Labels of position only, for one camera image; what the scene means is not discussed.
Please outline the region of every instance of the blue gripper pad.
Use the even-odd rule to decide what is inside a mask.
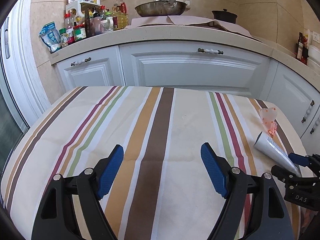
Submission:
[[[123,147],[118,146],[116,151],[111,156],[111,159],[106,166],[105,170],[102,172],[99,182],[98,182],[98,191],[97,196],[101,199],[103,196],[107,195],[111,189],[112,183],[115,180],[115,177],[118,173],[120,165],[123,161]]]
[[[225,177],[206,144],[201,146],[201,158],[217,193],[223,198],[228,196],[227,177]]]
[[[307,157],[301,156],[301,155],[299,155],[299,154],[290,153],[290,154],[288,155],[288,157],[290,158],[290,160],[291,160],[293,163],[295,163],[295,164],[297,164],[297,165],[300,165],[300,166],[302,166],[302,167],[306,167],[306,166],[308,166],[308,165],[310,164]]]

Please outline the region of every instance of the jar lid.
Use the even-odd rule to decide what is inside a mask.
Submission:
[[[66,33],[66,28],[62,28],[59,30],[60,35],[62,35],[63,33]]]
[[[77,25],[73,29],[75,30],[75,29],[80,29],[80,28],[84,28],[84,24]]]

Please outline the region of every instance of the snack bag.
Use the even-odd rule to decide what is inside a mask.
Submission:
[[[259,115],[264,127],[267,129],[271,138],[273,138],[278,126],[275,121],[277,116],[276,107],[259,109]]]
[[[54,22],[48,23],[42,27],[39,33],[43,43],[49,48],[51,53],[61,49],[60,35]]]

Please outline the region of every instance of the cabinet door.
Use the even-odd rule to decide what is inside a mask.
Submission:
[[[301,137],[302,144],[306,149],[308,155],[320,153],[320,109],[317,111],[316,116],[313,118],[309,127]]]
[[[66,91],[78,86],[125,85],[119,46],[97,49],[68,58],[58,62],[57,67]]]
[[[223,55],[198,52],[223,51]],[[120,46],[126,85],[167,86],[258,97],[269,58],[243,49],[195,41],[151,41]]]
[[[302,123],[312,100],[315,104]],[[320,94],[301,76],[279,63],[267,101],[281,109],[301,137],[319,108]]]

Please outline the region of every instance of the cooking oil bottle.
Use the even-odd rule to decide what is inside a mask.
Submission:
[[[113,30],[120,30],[128,23],[127,7],[123,0],[116,0],[112,7]]]

